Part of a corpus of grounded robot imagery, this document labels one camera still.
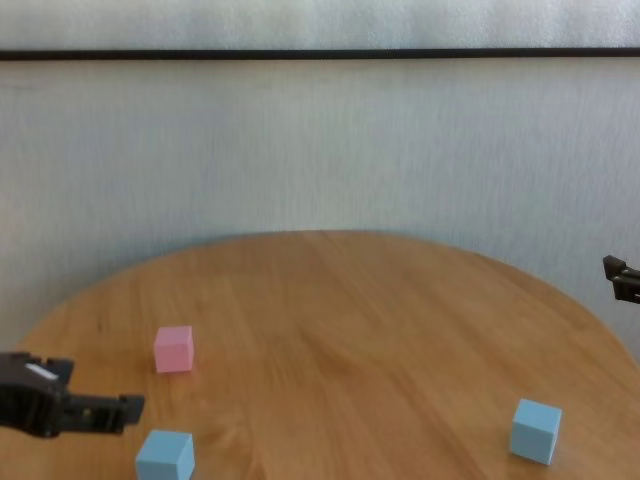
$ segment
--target wall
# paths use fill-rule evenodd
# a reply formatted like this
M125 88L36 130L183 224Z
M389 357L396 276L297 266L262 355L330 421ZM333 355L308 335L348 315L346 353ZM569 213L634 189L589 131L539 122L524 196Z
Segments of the wall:
M640 60L0 64L0 346L118 269L246 232L512 263L640 358Z

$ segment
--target wooden tabletop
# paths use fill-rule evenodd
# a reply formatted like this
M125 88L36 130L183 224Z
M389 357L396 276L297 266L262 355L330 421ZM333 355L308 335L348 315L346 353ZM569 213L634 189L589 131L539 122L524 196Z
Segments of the wooden tabletop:
M192 325L158 375L158 327ZM482 256L291 233L194 248L57 308L20 345L76 393L143 393L122 436L0 431L0 478L135 478L151 429L192 432L194 480L640 478L640 373L593 315ZM521 398L563 409L550 467L512 456Z

